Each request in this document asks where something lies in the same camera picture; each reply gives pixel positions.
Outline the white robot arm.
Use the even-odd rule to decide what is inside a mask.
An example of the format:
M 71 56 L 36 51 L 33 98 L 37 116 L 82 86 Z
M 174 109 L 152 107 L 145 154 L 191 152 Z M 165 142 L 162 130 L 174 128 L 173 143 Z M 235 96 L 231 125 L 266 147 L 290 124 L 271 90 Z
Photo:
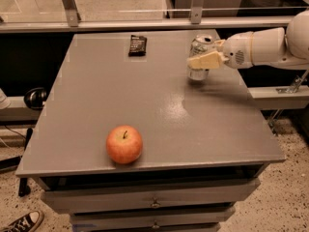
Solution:
M 282 70 L 309 69 L 309 12 L 297 14 L 287 28 L 238 33 L 216 41 L 211 49 L 187 59 L 192 70 L 271 66 Z

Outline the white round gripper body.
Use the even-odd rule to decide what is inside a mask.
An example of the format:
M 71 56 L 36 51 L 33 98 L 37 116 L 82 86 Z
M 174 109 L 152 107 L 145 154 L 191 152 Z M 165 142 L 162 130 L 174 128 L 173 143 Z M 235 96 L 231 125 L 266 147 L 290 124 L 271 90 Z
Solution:
M 249 69 L 253 66 L 251 60 L 251 31 L 235 34 L 223 44 L 224 64 L 232 69 Z

